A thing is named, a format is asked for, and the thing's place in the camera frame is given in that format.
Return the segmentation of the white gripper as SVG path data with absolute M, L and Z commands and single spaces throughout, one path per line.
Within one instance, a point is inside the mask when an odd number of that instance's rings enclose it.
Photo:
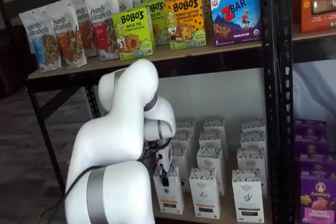
M 157 166 L 159 167 L 159 177 L 163 186 L 169 186 L 169 170 L 172 164 L 172 148 L 171 145 L 166 146 L 156 152 Z

